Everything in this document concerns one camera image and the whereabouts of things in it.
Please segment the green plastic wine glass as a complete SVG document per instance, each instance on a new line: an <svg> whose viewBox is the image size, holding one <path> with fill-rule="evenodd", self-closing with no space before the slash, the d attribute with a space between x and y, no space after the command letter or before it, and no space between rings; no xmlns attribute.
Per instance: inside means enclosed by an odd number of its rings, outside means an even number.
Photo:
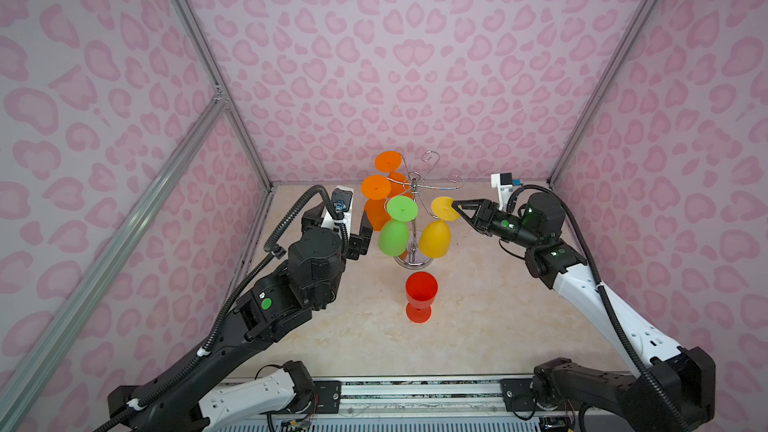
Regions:
<svg viewBox="0 0 768 432"><path fill-rule="evenodd" d="M390 257L403 254L410 241L410 223L419 213L416 202L407 196L396 196L387 201L386 212L390 219L382 226L379 250Z"/></svg>

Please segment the yellow plastic wine glass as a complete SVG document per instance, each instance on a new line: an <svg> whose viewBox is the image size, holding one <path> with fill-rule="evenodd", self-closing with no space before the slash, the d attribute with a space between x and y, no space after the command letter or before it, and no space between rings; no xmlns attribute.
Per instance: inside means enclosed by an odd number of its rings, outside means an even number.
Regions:
<svg viewBox="0 0 768 432"><path fill-rule="evenodd" d="M448 196L435 198L431 203L431 212L435 220L427 225L419 240L419 250L431 259L444 257L451 245L450 223L460 218L453 208L454 200Z"/></svg>

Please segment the red plastic wine glass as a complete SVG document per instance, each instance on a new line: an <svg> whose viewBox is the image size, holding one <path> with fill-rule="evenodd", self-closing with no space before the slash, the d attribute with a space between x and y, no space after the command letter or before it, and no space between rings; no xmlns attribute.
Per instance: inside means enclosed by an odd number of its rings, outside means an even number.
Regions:
<svg viewBox="0 0 768 432"><path fill-rule="evenodd" d="M431 317L431 306L439 290L437 279L424 271L415 272L406 280L405 290L408 319L417 324L427 322Z"/></svg>

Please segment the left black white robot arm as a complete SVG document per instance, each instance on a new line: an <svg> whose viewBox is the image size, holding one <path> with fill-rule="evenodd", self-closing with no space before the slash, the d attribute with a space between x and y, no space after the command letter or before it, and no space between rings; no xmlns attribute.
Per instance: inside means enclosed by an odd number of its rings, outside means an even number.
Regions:
<svg viewBox="0 0 768 432"><path fill-rule="evenodd" d="M155 379L114 389L101 430L122 425L131 431L214 431L253 414L311 411L315 384L299 361L238 386L220 383L336 300L348 261L367 254L373 234L366 216L358 233L351 233L351 212L345 190L328 197L319 186L302 195L201 343Z"/></svg>

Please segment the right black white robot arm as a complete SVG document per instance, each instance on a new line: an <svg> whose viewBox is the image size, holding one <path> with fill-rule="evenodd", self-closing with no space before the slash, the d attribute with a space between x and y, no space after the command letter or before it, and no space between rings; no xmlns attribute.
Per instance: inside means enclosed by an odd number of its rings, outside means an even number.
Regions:
<svg viewBox="0 0 768 432"><path fill-rule="evenodd" d="M702 348L685 348L616 294L601 278L580 227L578 245L561 237L575 216L554 192L529 186L531 196L517 206L519 190L505 204L489 199L460 200L452 209L476 232L523 248L530 275L575 307L614 347L628 367L625 374L581 366L559 357L535 367L533 401L552 409L571 401L582 413L601 409L624 419L635 431L693 431L715 416L716 365Z"/></svg>

